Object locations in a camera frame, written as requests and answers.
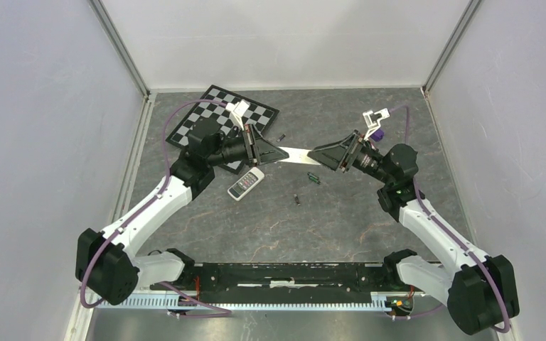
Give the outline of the long white remote control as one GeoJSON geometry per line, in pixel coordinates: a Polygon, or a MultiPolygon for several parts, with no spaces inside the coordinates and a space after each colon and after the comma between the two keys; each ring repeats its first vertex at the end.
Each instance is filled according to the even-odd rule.
{"type": "Polygon", "coordinates": [[[304,164],[304,165],[313,165],[320,166],[321,164],[318,161],[310,158],[308,156],[308,149],[304,148],[291,148],[291,147],[281,147],[281,150],[288,154],[288,158],[281,160],[285,163],[295,163],[295,164],[304,164]]]}

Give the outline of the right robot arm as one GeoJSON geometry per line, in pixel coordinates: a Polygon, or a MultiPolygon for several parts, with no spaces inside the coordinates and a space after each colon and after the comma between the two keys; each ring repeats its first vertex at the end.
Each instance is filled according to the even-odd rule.
{"type": "Polygon", "coordinates": [[[478,248],[432,207],[414,179],[419,168],[411,146],[396,144],[381,153],[353,132],[343,140],[317,146],[307,156],[333,171],[355,168],[382,182],[377,191],[381,208],[439,260],[435,266],[408,249],[392,253],[382,270],[388,288],[410,285],[423,290],[447,308],[467,335],[488,328],[510,332],[512,318],[520,313],[512,263],[478,248]]]}

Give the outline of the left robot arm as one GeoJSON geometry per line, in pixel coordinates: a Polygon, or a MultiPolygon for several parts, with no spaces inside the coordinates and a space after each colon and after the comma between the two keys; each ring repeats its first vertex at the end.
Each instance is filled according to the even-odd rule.
{"type": "Polygon", "coordinates": [[[139,204],[100,231],[88,228],[78,237],[75,277],[83,307],[94,308],[103,301],[117,305],[136,287],[162,281],[177,289],[189,288],[194,269],[174,253],[138,256],[144,242],[210,185],[215,167],[236,161],[260,166],[290,157],[251,124],[229,137],[215,121],[200,119],[187,137],[188,145],[139,204]]]}

